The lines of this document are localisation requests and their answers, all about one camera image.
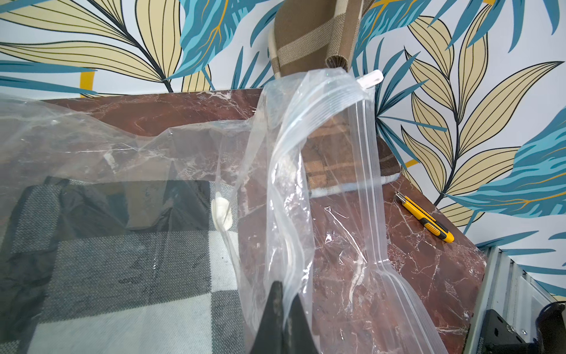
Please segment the olive tan plaid blanket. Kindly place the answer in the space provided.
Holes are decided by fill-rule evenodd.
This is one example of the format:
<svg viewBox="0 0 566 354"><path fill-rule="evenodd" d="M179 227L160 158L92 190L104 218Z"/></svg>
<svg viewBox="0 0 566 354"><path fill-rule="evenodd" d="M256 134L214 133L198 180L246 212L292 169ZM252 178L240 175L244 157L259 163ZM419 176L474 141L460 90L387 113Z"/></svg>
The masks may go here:
<svg viewBox="0 0 566 354"><path fill-rule="evenodd" d="M275 78L351 66L363 15L372 1L287 0L274 18L268 51Z"/></svg>

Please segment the light plaid blanket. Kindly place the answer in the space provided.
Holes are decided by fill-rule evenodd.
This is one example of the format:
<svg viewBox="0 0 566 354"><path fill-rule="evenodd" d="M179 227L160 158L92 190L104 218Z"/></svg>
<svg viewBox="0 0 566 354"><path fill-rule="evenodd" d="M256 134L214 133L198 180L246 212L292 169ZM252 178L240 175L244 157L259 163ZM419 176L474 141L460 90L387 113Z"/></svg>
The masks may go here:
<svg viewBox="0 0 566 354"><path fill-rule="evenodd" d="M374 178L371 183L374 186L383 186L384 184L392 183L393 181L398 180L400 173L394 173L388 176L381 176L380 178ZM315 188L310 191L311 198L321 198L324 196L331 196L339 193L348 193L352 191L358 190L358 183L345 183L345 184L337 184L331 187L320 187Z"/></svg>

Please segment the clear plastic vacuum bag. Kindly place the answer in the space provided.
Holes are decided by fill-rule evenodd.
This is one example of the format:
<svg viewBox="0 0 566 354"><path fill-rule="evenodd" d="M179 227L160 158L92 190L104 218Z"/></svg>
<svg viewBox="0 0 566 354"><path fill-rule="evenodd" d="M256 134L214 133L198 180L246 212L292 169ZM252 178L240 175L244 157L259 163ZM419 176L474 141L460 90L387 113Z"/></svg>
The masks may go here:
<svg viewBox="0 0 566 354"><path fill-rule="evenodd" d="M1 98L3 353L444 353L387 254L375 70L135 137Z"/></svg>

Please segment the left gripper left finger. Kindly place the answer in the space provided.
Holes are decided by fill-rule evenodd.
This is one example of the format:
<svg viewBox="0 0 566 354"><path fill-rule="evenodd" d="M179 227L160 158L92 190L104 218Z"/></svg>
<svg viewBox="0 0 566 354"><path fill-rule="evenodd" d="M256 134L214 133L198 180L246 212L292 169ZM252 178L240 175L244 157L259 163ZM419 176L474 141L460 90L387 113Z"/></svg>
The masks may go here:
<svg viewBox="0 0 566 354"><path fill-rule="evenodd" d="M283 343L283 286L272 283L250 354L280 354Z"/></svg>

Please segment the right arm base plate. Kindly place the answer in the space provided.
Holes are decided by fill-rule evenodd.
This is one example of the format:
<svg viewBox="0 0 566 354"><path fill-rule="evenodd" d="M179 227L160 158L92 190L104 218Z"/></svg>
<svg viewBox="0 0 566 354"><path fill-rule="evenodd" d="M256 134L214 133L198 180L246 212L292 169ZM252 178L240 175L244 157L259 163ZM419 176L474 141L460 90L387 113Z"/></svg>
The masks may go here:
<svg viewBox="0 0 566 354"><path fill-rule="evenodd" d="M483 321L477 353L565 353L565 301L546 305L535 320L536 337L525 342L495 310Z"/></svg>

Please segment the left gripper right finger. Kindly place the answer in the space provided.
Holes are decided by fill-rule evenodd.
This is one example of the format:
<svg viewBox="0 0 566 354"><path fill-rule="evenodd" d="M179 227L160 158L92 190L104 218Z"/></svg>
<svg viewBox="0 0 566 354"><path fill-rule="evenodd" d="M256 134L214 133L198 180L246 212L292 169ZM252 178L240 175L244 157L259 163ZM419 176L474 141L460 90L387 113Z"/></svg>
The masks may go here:
<svg viewBox="0 0 566 354"><path fill-rule="evenodd" d="M318 354L302 302L295 297L289 313L289 353Z"/></svg>

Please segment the dark brown plaid blanket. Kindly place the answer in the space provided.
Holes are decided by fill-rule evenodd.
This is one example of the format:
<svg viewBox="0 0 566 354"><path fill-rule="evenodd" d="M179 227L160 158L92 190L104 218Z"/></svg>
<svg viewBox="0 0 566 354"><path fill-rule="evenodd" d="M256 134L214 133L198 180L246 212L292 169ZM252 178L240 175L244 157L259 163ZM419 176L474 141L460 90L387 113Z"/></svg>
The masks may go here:
<svg viewBox="0 0 566 354"><path fill-rule="evenodd" d="M302 148L310 191L357 182L349 124L331 120L314 131Z"/></svg>

